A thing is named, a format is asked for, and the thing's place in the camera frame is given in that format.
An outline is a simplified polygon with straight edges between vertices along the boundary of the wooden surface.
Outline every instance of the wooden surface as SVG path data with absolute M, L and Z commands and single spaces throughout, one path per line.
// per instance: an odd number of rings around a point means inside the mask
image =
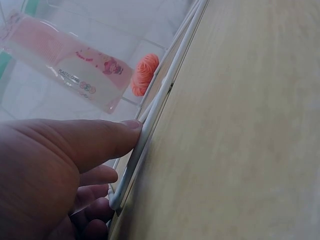
M 210 0 L 111 239 L 316 240 L 320 1 Z

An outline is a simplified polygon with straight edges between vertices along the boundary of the cartoon character print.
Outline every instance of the cartoon character print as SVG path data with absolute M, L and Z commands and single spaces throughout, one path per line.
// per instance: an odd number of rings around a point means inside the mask
M 124 69 L 119 64 L 117 64 L 117 61 L 113 57 L 111 57 L 109 61 L 106 61 L 104 63 L 103 73 L 106 75 L 111 75 L 111 74 L 121 75 L 123 70 Z

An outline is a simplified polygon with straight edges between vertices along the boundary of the plastic packaging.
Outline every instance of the plastic packaging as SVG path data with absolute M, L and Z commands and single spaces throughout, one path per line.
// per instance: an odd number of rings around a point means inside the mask
M 107 113 L 115 109 L 133 72 L 125 62 L 21 12 L 13 11 L 6 19 L 0 45 Z

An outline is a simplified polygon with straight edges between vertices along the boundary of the white plastic rod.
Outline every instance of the white plastic rod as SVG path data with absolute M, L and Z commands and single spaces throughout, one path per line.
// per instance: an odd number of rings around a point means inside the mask
M 138 140 L 138 143 L 136 147 L 133 149 L 133 152 L 130 156 L 129 162 L 127 164 L 127 167 L 124 171 L 123 177 L 120 180 L 120 183 L 115 191 L 109 191 L 109 204 L 110 207 L 113 210 L 118 210 L 120 208 L 121 202 L 125 196 L 125 193 L 128 189 L 128 186 L 130 184 L 131 178 L 134 174 L 134 171 L 136 169 L 136 166 L 138 164 L 138 161 L 140 159 L 140 156 L 144 150 L 144 147 L 147 143 L 147 140 L 150 136 L 150 133 L 152 131 L 152 128 L 155 124 L 155 121 L 157 119 L 157 116 L 161 110 L 161 107 L 163 105 L 163 102 L 166 98 L 166 95 L 170 89 L 171 83 L 173 81 L 173 78 L 178 70 L 179 64 L 184 57 L 184 53 L 187 50 L 190 40 L 194 34 L 194 31 L 198 25 L 198 22 L 202 16 L 202 13 L 207 5 L 208 0 L 201 0 L 200 5 L 198 9 L 195 12 L 195 15 L 186 31 L 185 36 L 182 39 L 181 45 L 179 46 L 176 55 L 174 56 L 173 62 L 168 70 L 168 73 L 164 80 L 162 81 L 161 88 L 154 98 L 154 104 L 152 105 L 150 109 L 150 113 L 145 121 L 145 124 L 143 125 L 142 132 L 140 135 L 140 138 Z

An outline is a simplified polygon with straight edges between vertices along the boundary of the orange pom-pom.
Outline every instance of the orange pom-pom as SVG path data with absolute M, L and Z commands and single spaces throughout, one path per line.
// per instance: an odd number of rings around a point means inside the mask
M 159 58 L 153 53 L 144 56 L 138 62 L 131 78 L 131 88 L 134 95 L 145 95 L 158 65 Z

